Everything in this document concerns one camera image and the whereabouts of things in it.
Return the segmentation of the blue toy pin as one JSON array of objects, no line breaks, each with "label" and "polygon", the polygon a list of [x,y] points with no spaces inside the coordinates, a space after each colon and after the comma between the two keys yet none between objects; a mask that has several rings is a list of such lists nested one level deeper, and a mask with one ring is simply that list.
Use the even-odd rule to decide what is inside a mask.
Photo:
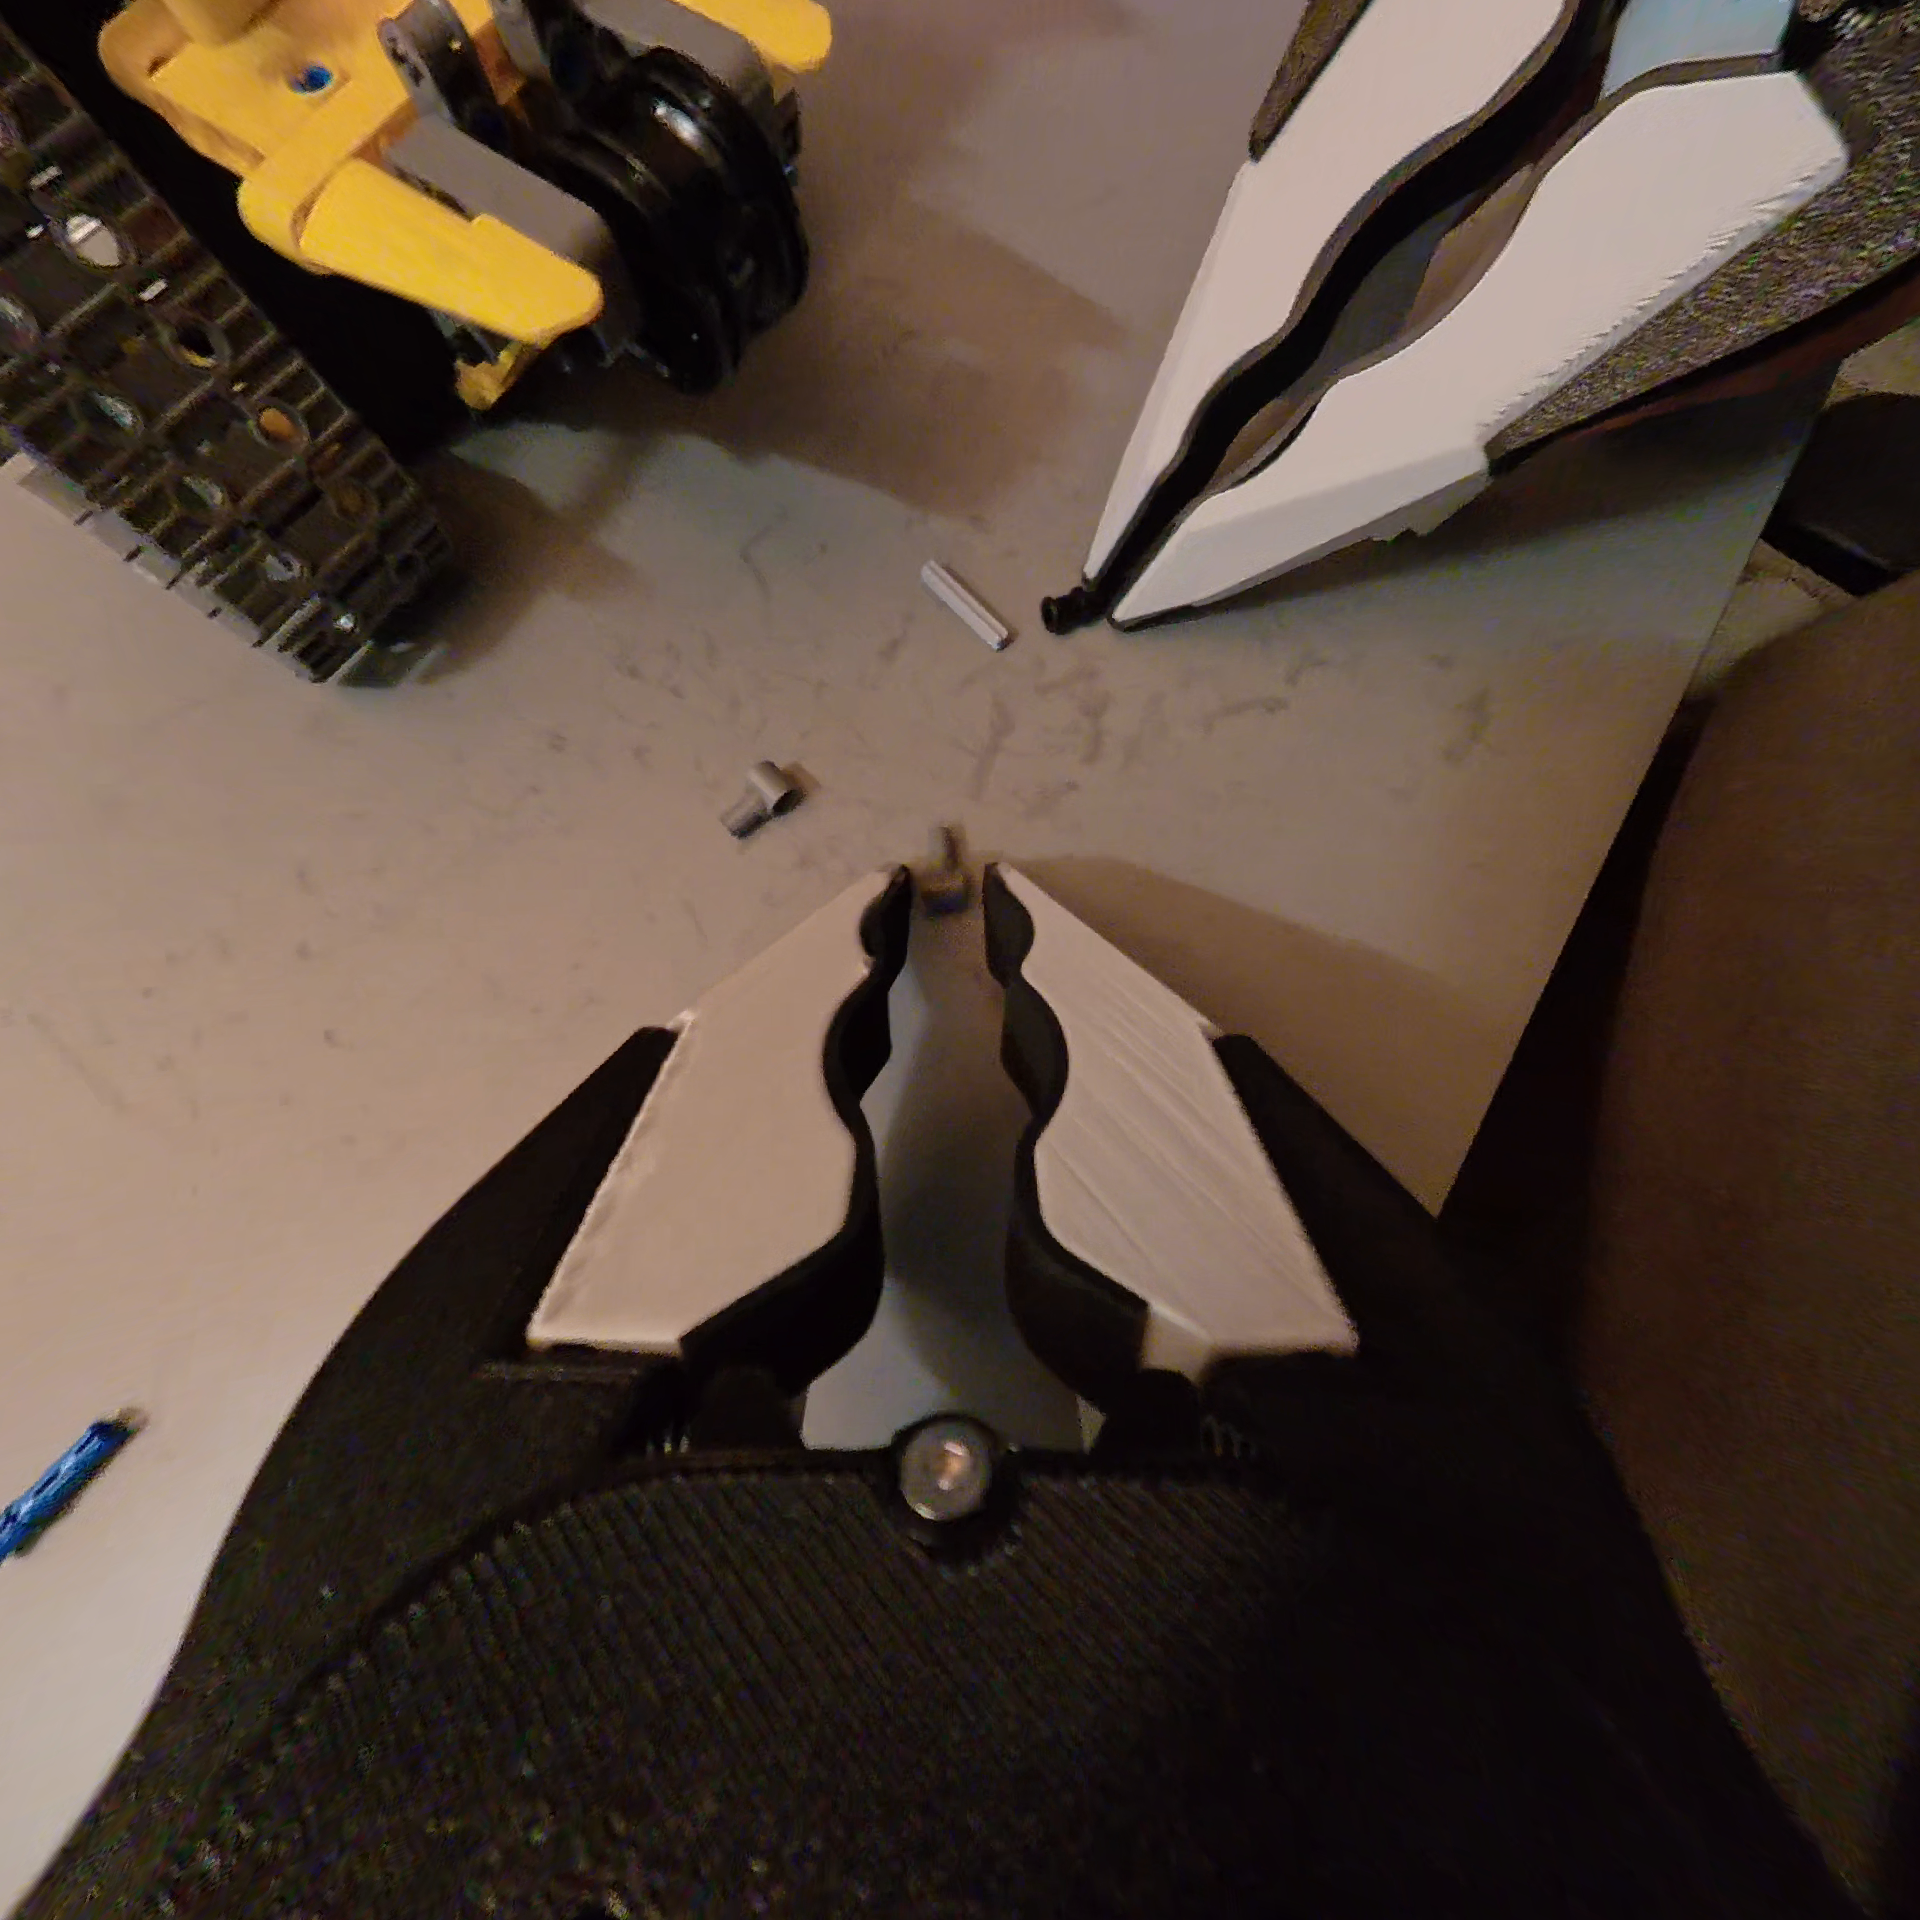
[{"label": "blue toy pin", "polygon": [[85,1490],[145,1430],[138,1407],[89,1424],[23,1493],[3,1508],[3,1563],[29,1551]]}]

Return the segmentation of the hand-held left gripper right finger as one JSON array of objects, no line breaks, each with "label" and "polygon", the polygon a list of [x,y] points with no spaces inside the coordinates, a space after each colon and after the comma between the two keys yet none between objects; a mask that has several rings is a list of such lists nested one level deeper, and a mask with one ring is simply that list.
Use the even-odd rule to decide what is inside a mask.
[{"label": "hand-held left gripper right finger", "polygon": [[1064,1378],[1354,1356],[1217,1023],[1011,867],[984,911],[1032,1110],[1009,1301],[1033,1352]]}]

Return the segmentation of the short grey toy axle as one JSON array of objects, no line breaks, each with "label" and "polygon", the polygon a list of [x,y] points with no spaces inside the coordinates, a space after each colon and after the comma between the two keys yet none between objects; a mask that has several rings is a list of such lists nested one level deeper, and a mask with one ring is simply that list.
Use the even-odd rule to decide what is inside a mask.
[{"label": "short grey toy axle", "polygon": [[1003,651],[1016,630],[1009,621],[989,607],[972,588],[955,578],[948,567],[937,559],[925,559],[920,570],[923,592],[937,600],[951,616],[955,616],[970,634],[975,634],[993,651]]}]

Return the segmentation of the yellow black tracked toy vehicle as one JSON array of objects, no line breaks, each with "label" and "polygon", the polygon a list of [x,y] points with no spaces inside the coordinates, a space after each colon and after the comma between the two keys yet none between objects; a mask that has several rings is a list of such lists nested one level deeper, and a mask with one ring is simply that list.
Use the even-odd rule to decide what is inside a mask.
[{"label": "yellow black tracked toy vehicle", "polygon": [[407,459],[541,362],[725,384],[810,277],[823,5],[4,5],[4,455],[313,683],[416,659]]}]

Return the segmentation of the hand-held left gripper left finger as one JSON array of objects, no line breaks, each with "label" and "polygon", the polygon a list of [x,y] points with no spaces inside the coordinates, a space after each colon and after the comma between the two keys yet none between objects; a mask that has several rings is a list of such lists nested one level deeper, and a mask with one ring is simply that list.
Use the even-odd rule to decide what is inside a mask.
[{"label": "hand-held left gripper left finger", "polygon": [[532,1352],[833,1365],[873,1319],[883,1247],[861,1099],[892,1054],[907,868],[859,876],[711,984],[527,1325]]}]

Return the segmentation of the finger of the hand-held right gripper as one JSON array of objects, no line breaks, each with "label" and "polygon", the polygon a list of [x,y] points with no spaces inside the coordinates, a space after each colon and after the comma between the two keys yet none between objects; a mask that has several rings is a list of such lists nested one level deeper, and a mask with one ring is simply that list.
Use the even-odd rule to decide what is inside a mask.
[{"label": "finger of the hand-held right gripper", "polygon": [[1245,140],[1095,526],[1081,616],[1122,595],[1363,283],[1573,104],[1618,5],[1307,5]]},{"label": "finger of the hand-held right gripper", "polygon": [[1135,628],[1349,543],[1427,534],[1487,490],[1509,424],[1848,160],[1813,86],[1784,66],[1645,75],[1537,174],[1479,277],[1338,376],[1271,462],[1191,508],[1112,620]]}]

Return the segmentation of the person's brown trouser leg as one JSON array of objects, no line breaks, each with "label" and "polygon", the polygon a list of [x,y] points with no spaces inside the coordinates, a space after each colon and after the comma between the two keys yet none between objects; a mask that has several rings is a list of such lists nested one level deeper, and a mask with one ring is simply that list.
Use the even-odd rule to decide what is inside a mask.
[{"label": "person's brown trouser leg", "polygon": [[1440,1219],[1767,1779],[1916,1915],[1916,574],[1682,706]]}]

